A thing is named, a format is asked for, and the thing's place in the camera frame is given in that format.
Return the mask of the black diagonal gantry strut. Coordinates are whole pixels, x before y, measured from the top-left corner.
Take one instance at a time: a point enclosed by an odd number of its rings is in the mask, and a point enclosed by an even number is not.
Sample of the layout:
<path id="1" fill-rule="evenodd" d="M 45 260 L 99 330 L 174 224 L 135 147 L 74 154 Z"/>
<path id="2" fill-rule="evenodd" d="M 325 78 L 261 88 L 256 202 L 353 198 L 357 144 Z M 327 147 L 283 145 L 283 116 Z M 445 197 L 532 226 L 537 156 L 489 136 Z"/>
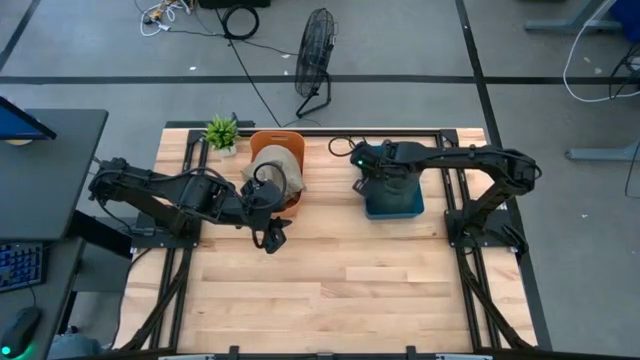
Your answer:
<path id="1" fill-rule="evenodd" d="M 474 299 L 480 302 L 485 314 L 490 349 L 502 350 L 501 339 L 506 341 L 511 350 L 534 349 L 535 346 L 528 343 L 517 333 L 493 302 L 481 250 L 475 248 L 467 252 L 464 248 L 456 248 L 455 255 L 462 283 L 473 350 L 482 348 Z"/>
<path id="2" fill-rule="evenodd" d="M 193 251 L 191 249 L 182 251 L 178 269 L 174 276 L 169 278 L 172 273 L 175 253 L 174 249 L 167 250 L 156 304 L 131 339 L 118 349 L 119 352 L 141 352 L 148 338 L 150 338 L 149 351 L 160 350 L 158 342 L 162 329 L 161 321 L 172 301 L 175 301 L 175 304 L 166 350 L 177 352 Z"/>

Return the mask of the grey-blue bag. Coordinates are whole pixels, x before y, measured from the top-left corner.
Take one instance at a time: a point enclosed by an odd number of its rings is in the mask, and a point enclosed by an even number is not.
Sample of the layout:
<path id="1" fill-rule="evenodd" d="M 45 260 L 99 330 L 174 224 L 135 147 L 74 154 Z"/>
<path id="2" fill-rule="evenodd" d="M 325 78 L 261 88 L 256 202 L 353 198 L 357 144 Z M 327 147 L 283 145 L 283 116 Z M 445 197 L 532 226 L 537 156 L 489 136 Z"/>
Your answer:
<path id="1" fill-rule="evenodd" d="M 83 334 L 55 335 L 46 360 L 101 355 L 106 350 L 93 338 Z"/>

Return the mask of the black desk support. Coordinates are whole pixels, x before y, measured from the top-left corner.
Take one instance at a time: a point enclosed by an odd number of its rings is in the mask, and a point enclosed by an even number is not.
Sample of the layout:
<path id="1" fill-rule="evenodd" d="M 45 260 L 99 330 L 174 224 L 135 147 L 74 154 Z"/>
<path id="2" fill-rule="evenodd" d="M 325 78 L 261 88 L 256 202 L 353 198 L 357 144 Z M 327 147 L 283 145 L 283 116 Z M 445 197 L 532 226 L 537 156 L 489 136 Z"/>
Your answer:
<path id="1" fill-rule="evenodd" d="M 120 257 L 130 259 L 132 237 L 75 210 L 68 226 L 68 238 L 80 237 Z"/>

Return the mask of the orange plastic basket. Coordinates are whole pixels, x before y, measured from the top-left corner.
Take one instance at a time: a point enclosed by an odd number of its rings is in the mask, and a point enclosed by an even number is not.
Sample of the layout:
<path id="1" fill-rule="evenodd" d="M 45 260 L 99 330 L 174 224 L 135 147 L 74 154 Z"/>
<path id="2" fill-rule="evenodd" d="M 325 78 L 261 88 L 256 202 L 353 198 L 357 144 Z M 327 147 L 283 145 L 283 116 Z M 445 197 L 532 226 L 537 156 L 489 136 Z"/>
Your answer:
<path id="1" fill-rule="evenodd" d="M 300 165 L 300 168 L 302 170 L 302 178 L 303 178 L 305 140 L 299 133 L 291 132 L 291 131 L 259 131 L 256 134 L 251 136 L 249 143 L 251 148 L 251 162 L 256 156 L 256 154 L 266 146 L 280 145 L 287 148 L 293 153 L 293 155 L 297 159 Z M 258 179 L 257 171 L 254 172 L 254 177 L 252 179 L 254 178 Z M 283 189 L 282 189 L 283 193 L 285 191 L 286 184 L 287 184 L 286 177 L 283 177 Z M 298 205 L 300 203 L 301 196 L 298 198 L 297 201 L 285 202 L 284 207 L 281 209 L 279 213 L 277 213 L 277 216 L 281 216 L 284 218 L 293 217 L 298 211 Z"/>

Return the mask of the grey desk foot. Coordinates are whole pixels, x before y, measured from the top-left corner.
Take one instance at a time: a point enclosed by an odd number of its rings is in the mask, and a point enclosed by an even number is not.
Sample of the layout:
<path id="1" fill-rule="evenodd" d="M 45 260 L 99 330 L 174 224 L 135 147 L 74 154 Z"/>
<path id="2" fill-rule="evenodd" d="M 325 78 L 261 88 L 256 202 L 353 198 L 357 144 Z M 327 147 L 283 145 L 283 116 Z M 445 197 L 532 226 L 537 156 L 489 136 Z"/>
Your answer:
<path id="1" fill-rule="evenodd" d="M 574 148 L 565 152 L 568 160 L 574 161 L 634 161 L 640 156 L 640 141 L 620 148 Z"/>
<path id="2" fill-rule="evenodd" d="M 583 0 L 577 12 L 567 19 L 529 20 L 524 29 L 530 32 L 575 33 L 581 30 L 620 32 L 622 25 L 608 13 L 617 0 Z"/>

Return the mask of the tan cloth cap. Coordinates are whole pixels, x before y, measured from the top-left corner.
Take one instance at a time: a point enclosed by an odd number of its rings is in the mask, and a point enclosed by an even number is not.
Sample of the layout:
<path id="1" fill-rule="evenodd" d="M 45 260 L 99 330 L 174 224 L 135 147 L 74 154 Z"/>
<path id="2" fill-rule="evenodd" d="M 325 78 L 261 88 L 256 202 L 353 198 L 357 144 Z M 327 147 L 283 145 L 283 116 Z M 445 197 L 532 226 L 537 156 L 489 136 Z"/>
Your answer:
<path id="1" fill-rule="evenodd" d="M 297 201 L 301 196 L 301 193 L 306 190 L 306 185 L 300 175 L 287 176 L 287 188 L 285 193 L 285 200 Z"/>
<path id="2" fill-rule="evenodd" d="M 287 176 L 296 174 L 302 177 L 302 170 L 293 153 L 280 145 L 269 145 L 262 148 L 252 162 L 241 171 L 243 180 L 252 179 L 255 171 L 257 171 L 259 180 L 271 180 L 281 190 L 283 189 L 283 177 L 286 177 L 286 182 Z"/>

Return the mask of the monitor with blue screen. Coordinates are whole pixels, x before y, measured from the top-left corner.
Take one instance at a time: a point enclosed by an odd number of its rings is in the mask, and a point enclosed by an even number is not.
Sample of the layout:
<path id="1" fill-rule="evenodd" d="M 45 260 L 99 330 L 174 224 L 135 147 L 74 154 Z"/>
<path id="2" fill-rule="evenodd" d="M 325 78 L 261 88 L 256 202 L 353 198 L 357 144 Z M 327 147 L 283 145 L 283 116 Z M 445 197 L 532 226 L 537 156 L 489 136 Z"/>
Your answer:
<path id="1" fill-rule="evenodd" d="M 54 140 L 57 134 L 0 96 L 0 140 Z"/>

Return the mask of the black floor fan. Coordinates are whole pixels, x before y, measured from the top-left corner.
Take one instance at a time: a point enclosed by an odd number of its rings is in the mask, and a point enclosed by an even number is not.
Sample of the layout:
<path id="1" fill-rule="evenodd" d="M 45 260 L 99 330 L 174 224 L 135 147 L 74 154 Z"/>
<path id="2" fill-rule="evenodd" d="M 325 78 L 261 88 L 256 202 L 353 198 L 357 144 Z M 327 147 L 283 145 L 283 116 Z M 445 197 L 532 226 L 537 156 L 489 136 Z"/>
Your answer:
<path id="1" fill-rule="evenodd" d="M 328 106 L 332 100 L 332 78 L 328 65 L 335 46 L 335 20 L 326 8 L 315 9 L 304 28 L 298 51 L 294 86 L 304 102 L 296 110 L 298 119 Z M 308 110 L 309 101 L 320 95 L 322 85 L 326 85 L 326 100 Z"/>

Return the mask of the black metal table frame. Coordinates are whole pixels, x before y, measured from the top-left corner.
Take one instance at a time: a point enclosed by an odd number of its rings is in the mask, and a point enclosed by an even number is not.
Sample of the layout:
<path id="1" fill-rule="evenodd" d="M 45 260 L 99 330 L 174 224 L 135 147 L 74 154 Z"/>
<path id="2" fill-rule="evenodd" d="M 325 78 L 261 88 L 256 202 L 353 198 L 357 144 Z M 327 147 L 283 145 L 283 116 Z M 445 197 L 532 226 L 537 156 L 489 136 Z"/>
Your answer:
<path id="1" fill-rule="evenodd" d="M 180 265 L 187 279 L 149 338 L 147 349 L 276 359 L 505 348 L 508 339 L 463 282 L 467 267 L 514 336 L 536 346 L 519 252 L 491 237 L 459 248 L 446 216 L 488 190 L 478 170 L 429 169 L 422 214 L 371 220 L 352 188 L 360 173 L 354 142 L 416 141 L 428 147 L 481 146 L 479 129 L 307 128 L 306 190 L 287 212 L 287 242 L 269 255 L 248 230 L 203 224 L 187 249 L 175 249 L 148 220 L 137 228 L 147 254 L 126 284 L 117 344 L 131 341 Z"/>

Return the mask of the black computer keyboard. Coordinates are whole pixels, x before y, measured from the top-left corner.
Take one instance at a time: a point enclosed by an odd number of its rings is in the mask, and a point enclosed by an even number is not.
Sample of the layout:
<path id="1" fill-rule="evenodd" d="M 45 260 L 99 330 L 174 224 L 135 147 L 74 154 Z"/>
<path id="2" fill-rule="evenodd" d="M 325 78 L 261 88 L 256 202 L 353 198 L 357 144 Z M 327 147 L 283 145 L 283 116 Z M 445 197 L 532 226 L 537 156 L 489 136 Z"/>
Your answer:
<path id="1" fill-rule="evenodd" d="M 47 251 L 42 242 L 0 244 L 0 293 L 46 281 Z"/>

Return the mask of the blue container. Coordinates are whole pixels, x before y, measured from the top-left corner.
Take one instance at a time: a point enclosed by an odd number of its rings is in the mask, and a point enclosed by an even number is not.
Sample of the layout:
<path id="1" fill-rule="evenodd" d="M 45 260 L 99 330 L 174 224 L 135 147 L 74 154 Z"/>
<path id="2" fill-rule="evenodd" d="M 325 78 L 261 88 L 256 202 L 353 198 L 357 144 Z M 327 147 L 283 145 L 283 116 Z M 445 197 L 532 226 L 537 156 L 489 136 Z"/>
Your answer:
<path id="1" fill-rule="evenodd" d="M 621 24 L 627 40 L 640 42 L 640 0 L 616 0 L 610 13 Z"/>

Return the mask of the black office desk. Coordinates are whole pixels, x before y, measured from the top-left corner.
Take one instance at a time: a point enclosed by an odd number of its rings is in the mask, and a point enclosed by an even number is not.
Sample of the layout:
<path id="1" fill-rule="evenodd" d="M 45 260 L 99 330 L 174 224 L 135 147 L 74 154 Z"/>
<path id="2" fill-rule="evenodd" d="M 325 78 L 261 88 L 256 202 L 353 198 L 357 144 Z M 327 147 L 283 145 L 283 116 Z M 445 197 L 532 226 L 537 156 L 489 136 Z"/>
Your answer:
<path id="1" fill-rule="evenodd" d="M 0 141 L 0 243 L 66 236 L 109 113 L 31 109 L 54 140 Z"/>

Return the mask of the blue plastic bin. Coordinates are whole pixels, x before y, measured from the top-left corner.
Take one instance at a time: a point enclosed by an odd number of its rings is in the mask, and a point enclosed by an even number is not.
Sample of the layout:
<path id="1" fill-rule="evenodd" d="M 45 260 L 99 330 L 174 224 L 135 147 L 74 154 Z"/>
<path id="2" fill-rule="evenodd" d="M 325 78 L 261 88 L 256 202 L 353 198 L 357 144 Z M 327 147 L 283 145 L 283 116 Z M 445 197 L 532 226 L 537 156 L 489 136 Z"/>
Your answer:
<path id="1" fill-rule="evenodd" d="M 421 190 L 421 185 L 420 185 L 420 188 L 419 188 L 418 193 L 417 193 L 417 200 L 418 200 L 418 203 L 416 204 L 416 206 L 415 206 L 415 208 L 413 209 L 412 212 L 377 214 L 377 213 L 372 213 L 367 208 L 367 198 L 365 198 L 365 213 L 366 213 L 366 216 L 370 220 L 415 218 L 418 215 L 421 215 L 425 210 L 424 201 L 423 201 L 423 195 L 422 195 L 422 190 Z"/>

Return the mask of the green plant in white pot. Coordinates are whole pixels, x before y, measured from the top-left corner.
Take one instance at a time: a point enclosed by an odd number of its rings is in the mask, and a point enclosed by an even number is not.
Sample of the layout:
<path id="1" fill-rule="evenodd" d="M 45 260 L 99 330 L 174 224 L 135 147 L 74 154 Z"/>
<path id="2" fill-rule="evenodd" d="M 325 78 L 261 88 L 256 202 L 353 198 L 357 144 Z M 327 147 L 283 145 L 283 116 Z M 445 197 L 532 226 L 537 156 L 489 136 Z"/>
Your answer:
<path id="1" fill-rule="evenodd" d="M 237 153 L 238 120 L 235 115 L 222 117 L 215 115 L 203 132 L 204 140 L 219 157 L 230 157 Z"/>

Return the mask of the black box on floor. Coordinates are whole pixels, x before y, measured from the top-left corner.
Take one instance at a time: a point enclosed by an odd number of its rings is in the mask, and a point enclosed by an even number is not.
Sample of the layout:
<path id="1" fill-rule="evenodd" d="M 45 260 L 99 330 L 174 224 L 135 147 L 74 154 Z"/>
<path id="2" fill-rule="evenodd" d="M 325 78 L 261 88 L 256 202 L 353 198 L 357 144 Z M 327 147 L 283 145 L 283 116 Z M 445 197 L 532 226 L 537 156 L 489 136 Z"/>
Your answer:
<path id="1" fill-rule="evenodd" d="M 235 5 L 266 8 L 271 6 L 272 0 L 197 0 L 197 2 L 204 9 L 230 8 Z"/>

